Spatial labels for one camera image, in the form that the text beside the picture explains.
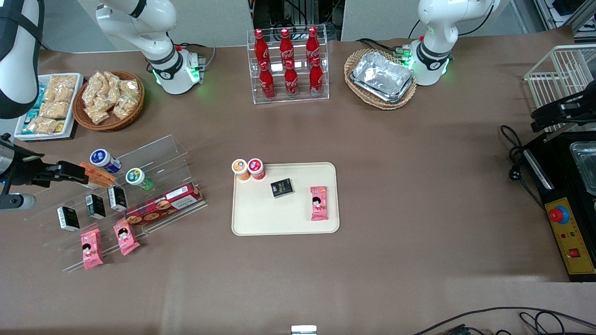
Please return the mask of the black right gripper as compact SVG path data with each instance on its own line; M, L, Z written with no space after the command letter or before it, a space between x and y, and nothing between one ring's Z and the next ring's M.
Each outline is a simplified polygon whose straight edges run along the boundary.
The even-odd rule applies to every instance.
M12 186L37 185L48 188L53 181L72 181L87 185L88 176L83 166L67 161L57 162L57 178L42 161L43 154L37 154L16 146L9 138L1 136L1 210L28 210L36 204L32 194L11 193Z

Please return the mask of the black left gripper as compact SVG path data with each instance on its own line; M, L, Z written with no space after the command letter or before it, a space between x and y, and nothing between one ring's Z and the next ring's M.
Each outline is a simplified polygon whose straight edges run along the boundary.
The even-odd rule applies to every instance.
M534 133L562 122L577 124L596 121L596 94L583 91L561 99L557 106L542 106L531 113L534 121L531 129Z

